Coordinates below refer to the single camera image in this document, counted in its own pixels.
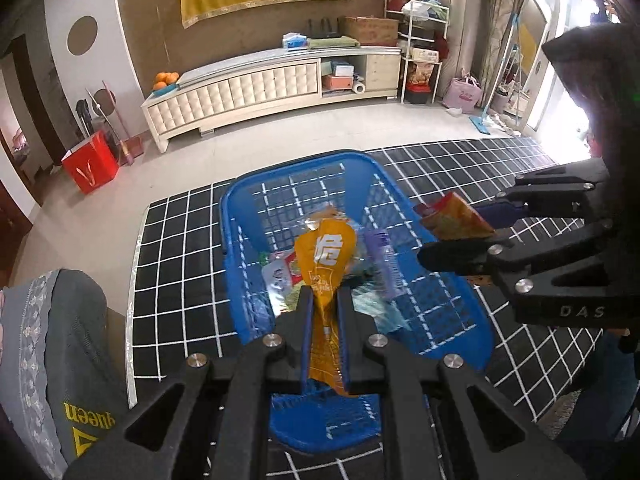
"silver screw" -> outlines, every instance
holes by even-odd
[[[368,341],[371,346],[374,346],[375,348],[382,348],[386,346],[386,344],[389,342],[389,339],[386,338],[386,335],[371,334]]]
[[[489,247],[487,249],[487,252],[491,255],[491,256],[497,256],[498,254],[500,254],[503,251],[504,247],[500,244],[494,244],[491,247]]]
[[[187,357],[187,364],[191,368],[200,368],[207,364],[207,356],[201,353],[191,354]]]
[[[465,360],[458,354],[447,354],[442,358],[442,360],[447,368],[453,369],[460,368],[465,363]]]
[[[262,342],[269,348],[274,348],[282,344],[282,336],[280,334],[267,334],[262,338]]]
[[[529,278],[523,278],[516,282],[516,292],[526,294],[533,288],[533,282]]]

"gold fringe trim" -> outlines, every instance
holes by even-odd
[[[193,16],[188,20],[182,22],[182,26],[184,28],[191,27],[194,23],[200,22],[202,20],[206,20],[207,18],[213,18],[215,16],[221,16],[222,14],[228,14],[230,12],[235,12],[236,10],[243,9],[252,9],[254,7],[261,7],[265,5],[271,4],[284,4],[287,2],[306,2],[309,0],[252,0],[250,2],[243,2],[241,4],[233,4],[231,6],[220,7],[219,9],[208,10],[207,12],[203,12],[197,16]]]

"orange snack package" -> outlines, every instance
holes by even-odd
[[[356,247],[356,233],[346,219],[325,218],[318,229],[296,239],[302,278],[314,292],[309,378],[346,395],[340,373],[340,339],[334,294]]]
[[[494,234],[494,228],[455,192],[447,193],[435,204],[417,205],[414,211],[422,216],[420,223],[438,240],[486,238]]]

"paper towel roll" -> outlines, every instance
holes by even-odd
[[[358,81],[357,83],[354,83],[353,87],[351,87],[351,91],[354,94],[364,94],[364,91],[366,89],[364,88],[364,83],[361,81]]]

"brown circle decoration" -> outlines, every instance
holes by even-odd
[[[82,56],[94,44],[98,36],[98,22],[93,16],[83,16],[71,27],[66,37],[66,47],[74,56]]]
[[[113,95],[113,92],[111,92],[111,97],[113,97],[113,103],[116,102],[116,96]],[[113,106],[113,103],[111,102],[111,99],[109,99],[109,94],[107,94],[107,91],[104,88],[100,88],[94,94],[94,99],[98,101],[103,114],[105,114],[106,116],[110,116],[111,114],[113,114],[115,108]],[[92,103],[92,106],[94,107],[94,113],[98,117],[101,117],[101,114],[98,113],[98,107],[95,105],[95,103]]]

